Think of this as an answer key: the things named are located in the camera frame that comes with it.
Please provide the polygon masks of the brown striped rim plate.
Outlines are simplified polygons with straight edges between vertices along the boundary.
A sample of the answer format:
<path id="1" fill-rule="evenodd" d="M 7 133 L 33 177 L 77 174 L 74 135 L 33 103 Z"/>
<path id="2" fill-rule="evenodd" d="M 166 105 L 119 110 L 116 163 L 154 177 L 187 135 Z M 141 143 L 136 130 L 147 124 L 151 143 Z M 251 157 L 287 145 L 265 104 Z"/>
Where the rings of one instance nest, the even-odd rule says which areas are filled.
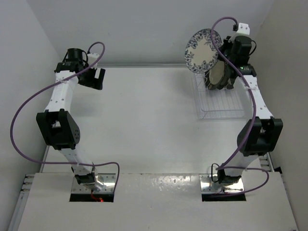
<path id="1" fill-rule="evenodd" d="M 226 64 L 223 61 L 218 61 L 204 75 L 205 87 L 208 90 L 221 90 L 226 87 L 227 80 L 224 77 L 226 71 Z"/>

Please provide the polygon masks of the blue floral plate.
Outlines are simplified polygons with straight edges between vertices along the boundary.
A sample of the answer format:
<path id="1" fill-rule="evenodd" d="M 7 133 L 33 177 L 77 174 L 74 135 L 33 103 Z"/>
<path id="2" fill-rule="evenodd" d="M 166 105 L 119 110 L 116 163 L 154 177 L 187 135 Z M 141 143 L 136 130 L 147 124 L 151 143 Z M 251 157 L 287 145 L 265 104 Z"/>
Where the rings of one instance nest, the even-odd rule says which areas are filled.
<path id="1" fill-rule="evenodd" d="M 185 48 L 185 63 L 193 73 L 208 72 L 218 61 L 218 52 L 211 39 L 211 28 L 201 29 L 188 41 Z"/>

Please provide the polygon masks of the grey rim plate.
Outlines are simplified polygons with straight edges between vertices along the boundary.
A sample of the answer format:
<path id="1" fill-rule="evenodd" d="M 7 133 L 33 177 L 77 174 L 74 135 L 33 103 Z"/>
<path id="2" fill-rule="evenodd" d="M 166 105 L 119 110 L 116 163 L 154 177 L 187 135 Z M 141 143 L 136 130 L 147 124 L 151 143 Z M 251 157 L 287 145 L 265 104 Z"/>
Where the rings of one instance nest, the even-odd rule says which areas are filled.
<path id="1" fill-rule="evenodd" d="M 226 71 L 225 71 L 225 77 L 226 77 L 226 89 L 228 90 L 231 90 L 234 88 L 234 83 L 235 83 L 235 80 L 237 78 L 237 73 L 236 71 L 230 67 L 230 66 L 227 66 L 226 67 Z"/>

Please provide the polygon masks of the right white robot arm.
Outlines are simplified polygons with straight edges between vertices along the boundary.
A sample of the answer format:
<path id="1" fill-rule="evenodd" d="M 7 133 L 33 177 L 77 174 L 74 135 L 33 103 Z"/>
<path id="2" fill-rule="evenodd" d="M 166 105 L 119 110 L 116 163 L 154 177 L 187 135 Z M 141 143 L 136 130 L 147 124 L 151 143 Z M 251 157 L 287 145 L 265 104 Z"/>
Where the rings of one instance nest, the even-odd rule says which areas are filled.
<path id="1" fill-rule="evenodd" d="M 252 43 L 248 36 L 227 36 L 219 49 L 219 60 L 230 69 L 228 84 L 239 94 L 247 118 L 237 136 L 237 149 L 217 168 L 217 182 L 221 185 L 237 183 L 252 162 L 273 151 L 283 128 L 282 120 L 267 108 L 257 73 L 248 62 Z"/>

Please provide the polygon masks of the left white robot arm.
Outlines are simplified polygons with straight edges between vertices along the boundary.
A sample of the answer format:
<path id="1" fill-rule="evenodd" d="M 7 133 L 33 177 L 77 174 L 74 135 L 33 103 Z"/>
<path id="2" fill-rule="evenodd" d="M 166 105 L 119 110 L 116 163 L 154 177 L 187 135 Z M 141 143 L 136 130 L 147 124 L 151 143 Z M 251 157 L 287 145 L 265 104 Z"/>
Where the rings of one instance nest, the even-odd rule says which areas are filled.
<path id="1" fill-rule="evenodd" d="M 93 163 L 77 148 L 81 132 L 70 114 L 70 108 L 77 85 L 96 90 L 103 88 L 105 70 L 97 67 L 98 59 L 97 53 L 68 49 L 54 71 L 57 85 L 53 88 L 51 99 L 44 112 L 36 115 L 46 144 L 70 162 L 77 183 L 92 192 L 104 188 L 103 178 L 98 175 Z"/>

